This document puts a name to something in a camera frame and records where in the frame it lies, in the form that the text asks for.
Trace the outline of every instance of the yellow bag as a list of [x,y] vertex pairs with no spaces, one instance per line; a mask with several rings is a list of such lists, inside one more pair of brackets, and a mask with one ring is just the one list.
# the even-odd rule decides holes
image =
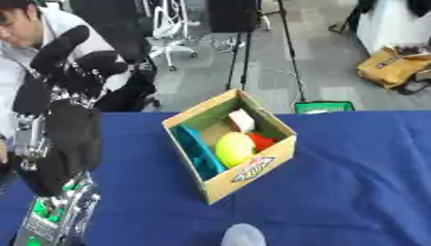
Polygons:
[[406,83],[430,63],[431,54],[399,56],[392,48],[385,47],[361,63],[358,74],[384,88],[393,88]]

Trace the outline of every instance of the gray carpet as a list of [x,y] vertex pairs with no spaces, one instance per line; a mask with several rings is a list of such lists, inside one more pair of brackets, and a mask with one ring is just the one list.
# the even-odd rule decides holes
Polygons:
[[[355,37],[338,35],[327,27],[344,20],[354,0],[290,0],[285,1],[293,45],[297,52],[301,79],[309,100],[349,100],[360,111],[428,110],[431,91],[404,96],[387,91],[356,74],[356,65],[367,57]],[[223,92],[228,78],[231,53],[218,54],[211,39],[224,40],[229,35],[208,35],[205,28],[203,0],[189,0],[192,16],[203,20],[193,28],[200,39],[195,43],[198,58],[175,54],[178,71],[170,72],[164,58],[156,60],[160,67],[157,88],[164,106],[161,111],[182,111]],[[253,35],[251,61],[246,91],[274,113],[292,112],[297,86],[292,61],[285,41],[280,16],[270,17],[272,30]],[[243,68],[243,49],[235,70],[234,87],[239,84]]]

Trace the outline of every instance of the printed label on box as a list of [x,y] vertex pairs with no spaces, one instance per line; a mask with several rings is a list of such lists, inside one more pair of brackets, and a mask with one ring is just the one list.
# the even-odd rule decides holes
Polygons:
[[232,182],[243,182],[247,180],[252,180],[259,176],[266,168],[269,167],[270,163],[273,162],[275,158],[256,158],[250,162],[250,166],[244,168],[241,173],[239,173]]

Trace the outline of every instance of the table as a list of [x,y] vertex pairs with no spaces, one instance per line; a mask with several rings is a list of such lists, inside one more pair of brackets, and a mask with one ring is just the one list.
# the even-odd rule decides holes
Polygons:
[[[213,206],[163,131],[171,115],[104,115],[88,246],[216,246],[235,223],[270,246],[431,245],[431,111],[279,115],[298,132],[294,159]],[[17,183],[0,197],[0,245],[31,196]]]

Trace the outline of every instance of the yellow ball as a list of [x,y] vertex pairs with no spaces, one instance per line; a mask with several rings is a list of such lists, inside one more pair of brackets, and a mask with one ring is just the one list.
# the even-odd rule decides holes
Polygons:
[[224,135],[215,146],[215,155],[227,168],[241,164],[254,155],[256,148],[248,135],[231,133]]

